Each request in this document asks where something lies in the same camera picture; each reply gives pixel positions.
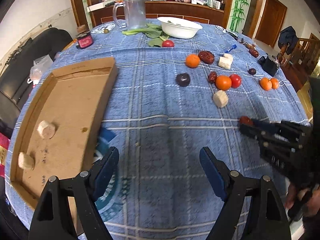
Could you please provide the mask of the blue pen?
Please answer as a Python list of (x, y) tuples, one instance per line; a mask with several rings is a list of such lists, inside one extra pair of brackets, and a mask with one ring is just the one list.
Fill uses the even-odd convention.
[(220, 53), (220, 56), (223, 56), (224, 54), (229, 54), (233, 49), (237, 48), (237, 45), (232, 45), (229, 49), (225, 50), (224, 52)]

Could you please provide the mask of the round beige cork piece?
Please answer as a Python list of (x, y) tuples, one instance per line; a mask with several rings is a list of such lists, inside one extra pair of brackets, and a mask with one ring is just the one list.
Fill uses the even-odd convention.
[(55, 131), (54, 124), (46, 120), (42, 120), (37, 127), (39, 136), (44, 140), (51, 139), (55, 135)]

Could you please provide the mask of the beige cork chunk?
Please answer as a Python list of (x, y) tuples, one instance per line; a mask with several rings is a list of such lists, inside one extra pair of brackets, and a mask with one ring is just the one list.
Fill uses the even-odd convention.
[(219, 108), (225, 107), (228, 101), (229, 101), (228, 96), (224, 90), (219, 90), (213, 95), (213, 102)]
[(18, 155), (18, 166), (23, 170), (33, 170), (35, 167), (35, 160), (32, 156), (20, 152)]

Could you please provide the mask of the orange mandarin large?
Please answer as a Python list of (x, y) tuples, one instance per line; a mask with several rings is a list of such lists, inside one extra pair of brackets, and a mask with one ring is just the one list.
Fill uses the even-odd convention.
[(268, 79), (266, 77), (263, 77), (262, 79), (260, 79), (259, 83), (260, 83), (261, 88), (266, 91), (269, 91), (272, 89), (272, 82), (270, 79)]

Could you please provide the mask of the small red tomato near greens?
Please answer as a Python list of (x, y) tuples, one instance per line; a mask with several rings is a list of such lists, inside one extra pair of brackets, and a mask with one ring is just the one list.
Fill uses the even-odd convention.
[(165, 40), (162, 42), (162, 47), (174, 47), (175, 44), (172, 40)]

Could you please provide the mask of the white bowl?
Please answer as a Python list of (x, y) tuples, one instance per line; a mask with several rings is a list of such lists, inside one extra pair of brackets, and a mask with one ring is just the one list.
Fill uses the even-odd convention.
[(158, 17), (163, 32), (171, 37), (190, 39), (203, 29), (202, 25), (176, 17)]

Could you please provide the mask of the white plate with pattern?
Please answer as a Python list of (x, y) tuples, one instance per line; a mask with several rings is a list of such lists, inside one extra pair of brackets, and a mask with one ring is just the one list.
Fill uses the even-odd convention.
[(104, 29), (112, 31), (116, 27), (114, 22), (103, 23), (91, 30), (91, 34), (104, 34)]

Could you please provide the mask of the dark purple plum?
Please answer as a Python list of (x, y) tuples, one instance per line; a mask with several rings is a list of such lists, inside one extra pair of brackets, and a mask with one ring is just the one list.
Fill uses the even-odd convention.
[(190, 76), (188, 73), (181, 73), (176, 76), (176, 83), (181, 87), (187, 87), (190, 84)]

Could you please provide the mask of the clear glass pitcher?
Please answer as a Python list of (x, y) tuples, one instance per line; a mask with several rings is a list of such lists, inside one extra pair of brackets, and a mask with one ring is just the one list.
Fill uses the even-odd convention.
[[(125, 23), (117, 18), (117, 9), (124, 8)], [(145, 0), (122, 0), (113, 6), (113, 21), (119, 28), (140, 29), (146, 27)]]

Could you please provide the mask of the red jujube table edge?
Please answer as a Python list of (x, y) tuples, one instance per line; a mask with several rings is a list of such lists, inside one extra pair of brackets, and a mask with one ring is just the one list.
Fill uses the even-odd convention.
[(258, 51), (254, 48), (249, 49), (249, 53), (255, 58), (257, 58), (259, 56)]

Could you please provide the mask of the small red jujube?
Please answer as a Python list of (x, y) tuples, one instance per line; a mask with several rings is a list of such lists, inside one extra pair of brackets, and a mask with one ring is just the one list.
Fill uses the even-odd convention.
[(210, 72), (208, 75), (208, 82), (211, 84), (214, 84), (217, 79), (217, 73), (216, 72)]

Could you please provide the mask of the white cylinder chunk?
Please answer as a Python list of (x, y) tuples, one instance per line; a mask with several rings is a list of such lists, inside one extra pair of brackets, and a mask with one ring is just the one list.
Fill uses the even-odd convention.
[(225, 68), (225, 69), (230, 69), (231, 65), (233, 62), (233, 56), (229, 53), (224, 53), (220, 58), (218, 62), (218, 66)]

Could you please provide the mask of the dark jacket on railing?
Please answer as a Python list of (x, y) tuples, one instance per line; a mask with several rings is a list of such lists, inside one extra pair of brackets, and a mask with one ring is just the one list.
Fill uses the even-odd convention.
[(287, 45), (285, 53), (290, 55), (298, 43), (298, 40), (295, 29), (292, 26), (289, 26), (280, 32), (278, 47), (281, 49), (284, 45)]

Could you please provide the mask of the large red jujube far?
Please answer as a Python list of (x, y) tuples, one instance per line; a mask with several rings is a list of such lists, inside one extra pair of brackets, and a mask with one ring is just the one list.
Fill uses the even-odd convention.
[(198, 53), (198, 57), (200, 58), (200, 60), (206, 64), (213, 64), (214, 62), (214, 55), (210, 52), (210, 51), (207, 51), (207, 50), (203, 50), (203, 51), (200, 51)]

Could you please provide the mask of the orange mandarin small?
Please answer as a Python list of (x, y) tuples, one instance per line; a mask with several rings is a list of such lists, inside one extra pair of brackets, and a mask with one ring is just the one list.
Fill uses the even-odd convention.
[(271, 78), (270, 79), (271, 83), (272, 83), (272, 88), (273, 89), (278, 89), (279, 88), (279, 81), (276, 78)]

